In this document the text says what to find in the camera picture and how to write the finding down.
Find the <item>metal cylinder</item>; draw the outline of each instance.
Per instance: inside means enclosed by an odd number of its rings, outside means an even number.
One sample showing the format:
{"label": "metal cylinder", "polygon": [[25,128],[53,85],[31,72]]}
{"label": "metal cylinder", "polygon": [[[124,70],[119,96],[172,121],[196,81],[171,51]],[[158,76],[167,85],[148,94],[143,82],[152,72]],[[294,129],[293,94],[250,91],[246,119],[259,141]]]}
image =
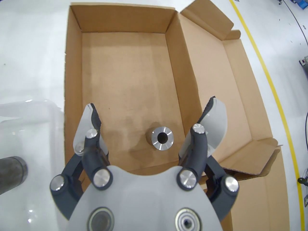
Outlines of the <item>metal cylinder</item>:
{"label": "metal cylinder", "polygon": [[22,158],[0,159],[0,195],[22,184],[27,176],[28,167]]}
{"label": "metal cylinder", "polygon": [[149,129],[146,133],[147,142],[160,151],[168,150],[174,142],[172,131],[168,127]]}

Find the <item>cardboard box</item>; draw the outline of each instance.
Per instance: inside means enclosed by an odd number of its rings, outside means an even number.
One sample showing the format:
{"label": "cardboard box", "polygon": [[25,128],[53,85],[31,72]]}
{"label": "cardboard box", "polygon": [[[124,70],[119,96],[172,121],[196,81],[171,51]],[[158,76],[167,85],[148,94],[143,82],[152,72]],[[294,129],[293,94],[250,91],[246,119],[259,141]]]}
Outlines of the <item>cardboard box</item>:
{"label": "cardboard box", "polygon": [[[240,31],[210,0],[174,8],[72,4],[65,70],[65,157],[84,107],[94,103],[112,165],[142,175],[178,164],[190,127],[212,96],[228,131],[214,153],[239,180],[265,176],[279,153]],[[167,126],[174,145],[158,151],[145,132]]]}

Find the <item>white tabletop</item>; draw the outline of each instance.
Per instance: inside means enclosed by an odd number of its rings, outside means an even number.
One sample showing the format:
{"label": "white tabletop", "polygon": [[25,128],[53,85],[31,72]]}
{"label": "white tabletop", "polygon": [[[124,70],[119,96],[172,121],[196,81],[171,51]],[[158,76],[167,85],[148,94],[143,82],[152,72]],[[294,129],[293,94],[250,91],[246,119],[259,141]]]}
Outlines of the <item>white tabletop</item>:
{"label": "white tabletop", "polygon": [[1,227],[63,230],[49,182],[64,168],[64,68],[72,2],[175,7],[189,0],[3,0],[0,2],[0,158],[18,155],[26,181],[0,196]]}

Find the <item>box flap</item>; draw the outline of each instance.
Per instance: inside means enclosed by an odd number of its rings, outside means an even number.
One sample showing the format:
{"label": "box flap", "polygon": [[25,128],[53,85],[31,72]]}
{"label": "box flap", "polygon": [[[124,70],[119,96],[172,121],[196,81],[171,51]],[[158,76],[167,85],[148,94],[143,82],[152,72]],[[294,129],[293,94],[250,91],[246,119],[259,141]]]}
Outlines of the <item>box flap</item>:
{"label": "box flap", "polygon": [[236,153],[220,162],[228,170],[259,175],[273,155],[275,147],[259,141],[251,141]]}
{"label": "box flap", "polygon": [[174,16],[169,7],[83,3],[71,5],[82,32],[165,33]]}
{"label": "box flap", "polygon": [[233,39],[239,39],[241,37],[241,31],[240,30],[232,30],[229,32],[227,37],[224,40],[233,40]]}
{"label": "box flap", "polygon": [[242,180],[247,180],[250,178],[255,178],[255,177],[264,177],[267,176],[271,170],[271,167],[274,163],[274,161],[276,160],[277,155],[279,154],[280,149],[276,149],[274,150],[272,156],[270,157],[270,159],[268,160],[268,162],[266,163],[265,167],[263,168],[263,170],[261,171],[260,174],[258,175],[250,175],[250,174],[245,174],[245,173],[240,173],[237,172],[234,177],[238,180],[238,181],[242,181]]}
{"label": "box flap", "polygon": [[[179,14],[179,19],[202,108],[205,108],[212,96],[216,96],[227,108],[227,134],[213,154],[220,162],[252,140],[245,109],[223,43],[183,15]],[[180,80],[184,81],[185,78],[184,73]]]}
{"label": "box flap", "polygon": [[231,209],[234,230],[290,230],[284,170],[279,152],[266,177],[239,182],[240,192]]}
{"label": "box flap", "polygon": [[240,39],[223,42],[253,140],[271,138],[272,130],[259,87]]}
{"label": "box flap", "polygon": [[210,0],[196,0],[181,14],[220,40],[226,39],[234,25]]}

